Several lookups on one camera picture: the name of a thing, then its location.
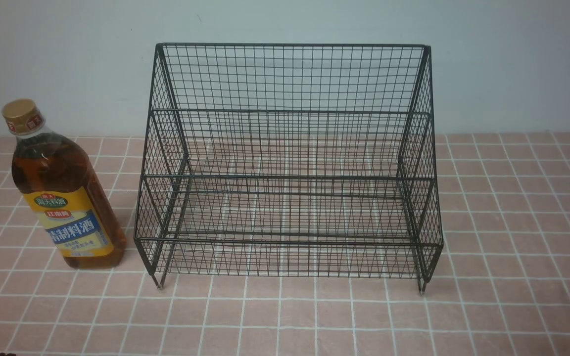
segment amber liquid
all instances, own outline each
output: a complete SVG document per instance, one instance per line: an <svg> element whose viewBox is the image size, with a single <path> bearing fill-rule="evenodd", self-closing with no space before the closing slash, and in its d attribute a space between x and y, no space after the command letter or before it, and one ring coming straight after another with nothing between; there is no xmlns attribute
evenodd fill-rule
<svg viewBox="0 0 570 356"><path fill-rule="evenodd" d="M19 139L14 151L12 177L23 193L39 191L73 192L85 190L104 226L113 251L99 257L64 257L72 268L110 268L120 263L127 240L89 157L72 140L58 133L41 133Z"/></svg>

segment white wall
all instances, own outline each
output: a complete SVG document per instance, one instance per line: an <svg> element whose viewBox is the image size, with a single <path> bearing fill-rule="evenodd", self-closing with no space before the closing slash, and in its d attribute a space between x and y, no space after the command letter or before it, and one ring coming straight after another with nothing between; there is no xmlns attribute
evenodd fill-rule
<svg viewBox="0 0 570 356"><path fill-rule="evenodd" d="M0 108L142 135L158 42L428 44L439 132L570 130L565 0L0 0Z"/></svg>

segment blue label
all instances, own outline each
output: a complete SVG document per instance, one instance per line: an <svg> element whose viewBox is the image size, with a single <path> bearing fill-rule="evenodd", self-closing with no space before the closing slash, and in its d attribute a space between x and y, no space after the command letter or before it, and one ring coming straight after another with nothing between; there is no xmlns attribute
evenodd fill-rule
<svg viewBox="0 0 570 356"><path fill-rule="evenodd" d="M52 241L59 245L61 243L67 243L69 241L78 239L79 237L87 236L98 232L98 234L104 240L102 235L102 230L98 224L98 220L95 218L95 214L92 210L85 212L85 217L76 221L72 221L66 225L61 225L55 228L49 228L46 230L47 233L52 237Z"/></svg>

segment bottle neck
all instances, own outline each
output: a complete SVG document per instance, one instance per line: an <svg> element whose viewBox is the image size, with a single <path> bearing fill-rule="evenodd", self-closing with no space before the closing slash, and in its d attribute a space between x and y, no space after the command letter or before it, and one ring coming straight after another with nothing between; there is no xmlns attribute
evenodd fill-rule
<svg viewBox="0 0 570 356"><path fill-rule="evenodd" d="M36 137L38 135L47 134L47 133L50 134L53 133L53 131L50 130L46 124L43 124L41 125L40 128L34 131L26 133L25 135L14 135L14 137L16 137L16 142L21 142L22 140L30 139L32 137Z"/></svg>

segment black metal wire rack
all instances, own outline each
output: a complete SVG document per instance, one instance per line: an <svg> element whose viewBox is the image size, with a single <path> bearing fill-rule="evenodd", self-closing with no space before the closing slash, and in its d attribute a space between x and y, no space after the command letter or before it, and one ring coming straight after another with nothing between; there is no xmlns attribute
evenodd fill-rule
<svg viewBox="0 0 570 356"><path fill-rule="evenodd" d="M416 278L443 249L430 47L158 44L135 242L167 273Z"/></svg>

